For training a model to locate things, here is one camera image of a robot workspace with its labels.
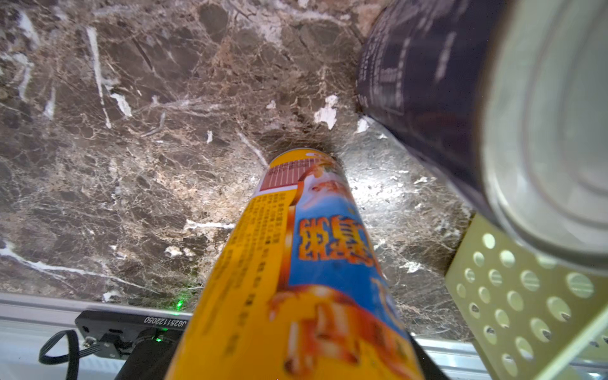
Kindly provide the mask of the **tall yellow blue can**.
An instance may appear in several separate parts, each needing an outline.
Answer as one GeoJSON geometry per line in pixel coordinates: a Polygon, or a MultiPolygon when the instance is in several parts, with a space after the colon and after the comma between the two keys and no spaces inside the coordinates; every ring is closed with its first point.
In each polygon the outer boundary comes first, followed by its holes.
{"type": "Polygon", "coordinates": [[[341,167],[275,158],[232,232],[169,379],[421,379],[341,167]]]}

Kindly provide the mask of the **dark can silver top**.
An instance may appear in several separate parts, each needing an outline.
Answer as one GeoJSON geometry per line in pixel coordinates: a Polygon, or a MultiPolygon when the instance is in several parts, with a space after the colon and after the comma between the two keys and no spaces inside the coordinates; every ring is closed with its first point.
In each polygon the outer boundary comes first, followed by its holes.
{"type": "Polygon", "coordinates": [[[357,96],[516,242],[606,272],[605,1],[392,1],[357,96]]]}

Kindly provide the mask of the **green plastic basket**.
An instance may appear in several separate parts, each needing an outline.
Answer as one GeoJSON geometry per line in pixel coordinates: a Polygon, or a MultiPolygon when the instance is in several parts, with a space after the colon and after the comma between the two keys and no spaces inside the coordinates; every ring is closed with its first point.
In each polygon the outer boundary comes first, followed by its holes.
{"type": "Polygon", "coordinates": [[[607,278],[531,253],[480,215],[445,276],[494,379],[605,379],[607,278]]]}

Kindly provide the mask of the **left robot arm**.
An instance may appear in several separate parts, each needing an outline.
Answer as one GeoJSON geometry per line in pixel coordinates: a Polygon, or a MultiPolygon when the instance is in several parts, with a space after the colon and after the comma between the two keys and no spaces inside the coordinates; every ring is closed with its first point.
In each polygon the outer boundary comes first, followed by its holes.
{"type": "Polygon", "coordinates": [[[172,329],[147,329],[141,332],[115,380],[165,378],[182,335],[182,331],[172,329]]]}

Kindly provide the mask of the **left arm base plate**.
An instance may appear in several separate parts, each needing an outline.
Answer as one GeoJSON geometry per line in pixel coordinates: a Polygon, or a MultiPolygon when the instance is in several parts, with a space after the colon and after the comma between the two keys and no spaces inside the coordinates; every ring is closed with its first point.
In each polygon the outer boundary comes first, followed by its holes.
{"type": "Polygon", "coordinates": [[[75,319],[79,332],[98,350],[96,356],[127,359],[145,345],[172,346],[179,342],[188,320],[177,315],[156,316],[85,310],[75,319]]]}

